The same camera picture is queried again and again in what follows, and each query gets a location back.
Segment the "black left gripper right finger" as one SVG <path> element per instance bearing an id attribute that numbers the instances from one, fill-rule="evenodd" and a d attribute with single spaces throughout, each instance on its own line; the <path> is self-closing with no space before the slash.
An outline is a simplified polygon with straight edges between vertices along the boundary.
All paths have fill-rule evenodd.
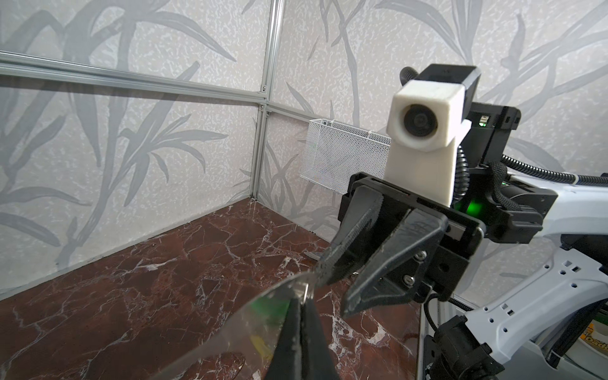
<path id="1" fill-rule="evenodd" d="M 301 310 L 302 379 L 340 380 L 313 299 Z"/>

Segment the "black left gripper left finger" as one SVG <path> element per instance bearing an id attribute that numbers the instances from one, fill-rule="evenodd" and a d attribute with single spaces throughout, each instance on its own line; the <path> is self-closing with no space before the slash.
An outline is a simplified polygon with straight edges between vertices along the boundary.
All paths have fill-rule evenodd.
<path id="1" fill-rule="evenodd" d="M 302 379 L 302 305 L 292 299 L 265 380 Z"/>

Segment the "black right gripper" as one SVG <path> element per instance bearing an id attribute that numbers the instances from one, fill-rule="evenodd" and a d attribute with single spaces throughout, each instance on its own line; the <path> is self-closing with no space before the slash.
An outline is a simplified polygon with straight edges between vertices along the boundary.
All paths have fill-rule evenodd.
<path id="1" fill-rule="evenodd" d="M 449 298 L 485 235 L 482 221 L 365 173 L 351 176 L 340 219 L 315 274 L 321 288 L 359 273 L 344 317 Z"/>

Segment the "key with green tag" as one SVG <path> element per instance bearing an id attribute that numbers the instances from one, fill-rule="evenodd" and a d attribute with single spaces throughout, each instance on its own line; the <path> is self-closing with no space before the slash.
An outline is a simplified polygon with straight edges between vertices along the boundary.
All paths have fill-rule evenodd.
<path id="1" fill-rule="evenodd" d="M 285 319 L 290 303 L 288 299 L 258 298 L 250 307 L 261 318 L 281 320 Z"/>

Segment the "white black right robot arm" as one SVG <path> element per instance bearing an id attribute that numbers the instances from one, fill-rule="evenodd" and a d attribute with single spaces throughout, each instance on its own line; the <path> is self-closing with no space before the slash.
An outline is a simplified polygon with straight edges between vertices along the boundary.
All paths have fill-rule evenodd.
<path id="1" fill-rule="evenodd" d="M 475 66 L 407 66 L 394 95 L 382 177 L 351 176 L 318 283 L 356 274 L 342 313 L 448 302 L 484 240 L 559 239 L 557 251 L 497 300 L 433 326 L 429 379 L 494 379 L 529 340 L 557 369 L 607 301 L 607 178 L 528 165 L 504 154 L 519 109 L 477 103 Z"/>

